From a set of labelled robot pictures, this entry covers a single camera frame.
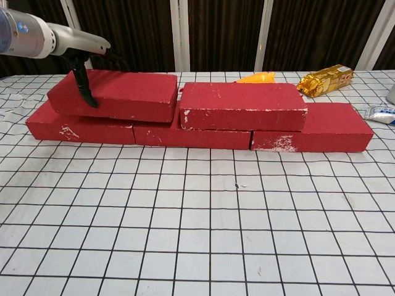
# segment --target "red foam brick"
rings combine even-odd
[[[70,72],[48,92],[53,109],[66,115],[171,122],[177,101],[177,77],[155,73],[87,70],[89,87],[99,107],[81,97]]]
[[[308,103],[301,132],[254,131],[252,150],[277,152],[361,152],[373,131],[352,108],[342,103]]]
[[[180,108],[187,130],[300,131],[307,112],[289,83],[186,83]]]
[[[190,130],[180,126],[180,103],[177,103],[172,123],[136,122],[136,144],[147,146],[170,146],[214,149],[249,148],[251,133],[249,131]]]
[[[135,144],[133,121],[61,115],[45,102],[26,121],[39,140]]]

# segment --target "white grid tablecloth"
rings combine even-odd
[[[25,120],[62,77],[0,81],[0,295],[395,295],[395,127],[369,122],[358,154],[37,141]],[[305,100],[363,112],[394,82]]]

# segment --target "table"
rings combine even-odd
[[[62,77],[0,81],[0,295],[395,295],[395,127],[369,122],[358,154],[36,141],[24,122]],[[305,100],[363,113],[394,82]]]

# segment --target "yellow package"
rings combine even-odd
[[[274,83],[274,72],[261,72],[244,77],[236,81],[237,83]]]
[[[317,97],[346,86],[352,74],[349,67],[335,65],[306,75],[296,87],[306,96]]]

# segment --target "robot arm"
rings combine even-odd
[[[0,54],[32,59],[51,54],[65,58],[82,97],[94,108],[98,103],[89,89],[84,63],[91,55],[103,56],[116,64],[123,62],[102,37],[3,7],[0,7]]]

